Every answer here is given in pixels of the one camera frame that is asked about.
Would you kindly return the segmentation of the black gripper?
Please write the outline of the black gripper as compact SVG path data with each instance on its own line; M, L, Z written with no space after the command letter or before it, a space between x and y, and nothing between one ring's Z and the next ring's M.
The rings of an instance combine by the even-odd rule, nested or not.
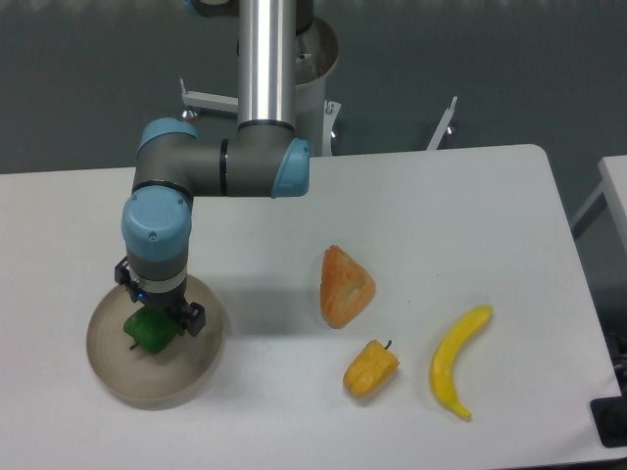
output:
M169 311L170 318L178 325L178 334L187 333L192 337L206 325L205 308L195 302L188 303L185 299L187 288L187 272L166 280L150 280L129 270L127 259L122 259L114 272L115 282L123 286L134 303L141 303L149 308Z

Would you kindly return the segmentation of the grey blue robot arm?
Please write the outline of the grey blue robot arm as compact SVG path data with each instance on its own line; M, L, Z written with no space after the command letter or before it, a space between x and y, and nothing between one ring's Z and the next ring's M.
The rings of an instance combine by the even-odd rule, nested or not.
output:
M241 1L238 129L217 146L176 118L148 124L121 216L125 258L115 280L133 302L162 311L177 333L197 336L205 309L185 299L197 197L300 197L309 190L310 144L296 134L297 37L313 23L310 1Z

